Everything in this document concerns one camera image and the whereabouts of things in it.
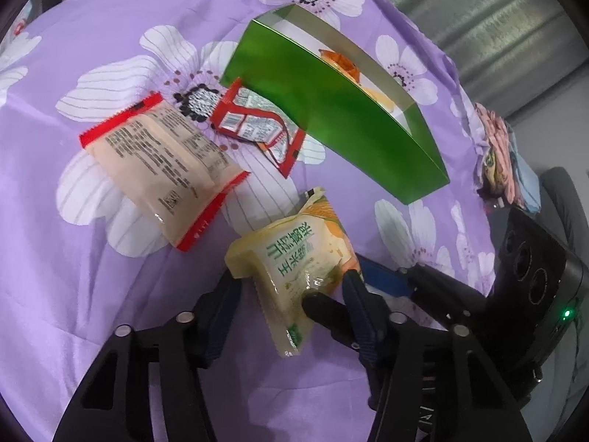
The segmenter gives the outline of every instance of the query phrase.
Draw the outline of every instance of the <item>camera lens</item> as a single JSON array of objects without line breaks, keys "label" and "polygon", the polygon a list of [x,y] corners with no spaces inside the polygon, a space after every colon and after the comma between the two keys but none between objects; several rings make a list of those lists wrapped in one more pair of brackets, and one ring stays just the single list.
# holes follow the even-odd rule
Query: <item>camera lens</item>
[{"label": "camera lens", "polygon": [[511,254],[513,252],[514,244],[515,244],[515,232],[509,231],[509,234],[507,234],[507,237],[505,238],[505,250],[507,251],[508,254]]},{"label": "camera lens", "polygon": [[532,253],[529,246],[523,243],[519,246],[517,256],[515,257],[515,276],[518,280],[523,280],[528,275],[529,267],[532,265]]},{"label": "camera lens", "polygon": [[531,282],[529,283],[529,301],[534,304],[538,305],[544,299],[546,295],[546,289],[548,288],[549,278],[546,274],[544,269],[538,269],[534,277],[532,277]]}]

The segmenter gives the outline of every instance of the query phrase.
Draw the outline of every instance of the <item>yellow snack bag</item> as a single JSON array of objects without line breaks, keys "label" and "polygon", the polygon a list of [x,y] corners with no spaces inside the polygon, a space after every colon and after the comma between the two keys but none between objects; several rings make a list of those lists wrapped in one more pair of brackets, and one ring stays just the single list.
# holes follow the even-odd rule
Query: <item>yellow snack bag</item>
[{"label": "yellow snack bag", "polygon": [[323,188],[306,193],[297,215],[236,240],[225,255],[235,278],[252,277],[270,334],[282,357],[298,355],[313,321],[303,293],[331,294],[348,269],[360,264]]}]

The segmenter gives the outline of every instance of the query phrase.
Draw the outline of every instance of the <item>blue cloth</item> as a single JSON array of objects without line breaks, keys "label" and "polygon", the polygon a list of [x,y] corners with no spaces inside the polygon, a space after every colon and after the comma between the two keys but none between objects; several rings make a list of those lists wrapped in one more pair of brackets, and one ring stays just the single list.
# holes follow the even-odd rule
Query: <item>blue cloth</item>
[{"label": "blue cloth", "polygon": [[519,185],[519,190],[526,209],[531,213],[540,211],[540,180],[538,175],[534,172],[525,159],[519,154],[517,149],[517,142],[515,140],[514,130],[509,123],[505,123],[507,132],[509,134],[509,155],[511,157],[511,165],[515,180]]}]

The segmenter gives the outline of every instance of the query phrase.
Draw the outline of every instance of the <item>green cardboard box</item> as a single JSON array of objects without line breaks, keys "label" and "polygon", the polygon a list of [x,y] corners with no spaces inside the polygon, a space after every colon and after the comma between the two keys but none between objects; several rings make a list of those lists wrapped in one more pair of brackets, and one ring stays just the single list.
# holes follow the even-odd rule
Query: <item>green cardboard box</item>
[{"label": "green cardboard box", "polygon": [[[319,49],[351,60],[360,83],[385,94],[394,110],[324,61]],[[449,183],[411,96],[363,50],[304,8],[289,5],[249,23],[221,83],[228,87],[237,78],[404,204]]]}]

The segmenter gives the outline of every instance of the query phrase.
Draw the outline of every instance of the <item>pink snack package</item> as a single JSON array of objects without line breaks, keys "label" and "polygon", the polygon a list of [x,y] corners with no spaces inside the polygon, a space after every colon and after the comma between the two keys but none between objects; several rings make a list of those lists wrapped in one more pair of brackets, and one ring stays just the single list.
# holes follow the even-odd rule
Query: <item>pink snack package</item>
[{"label": "pink snack package", "polygon": [[181,251],[249,174],[159,93],[84,132],[80,143]]}]

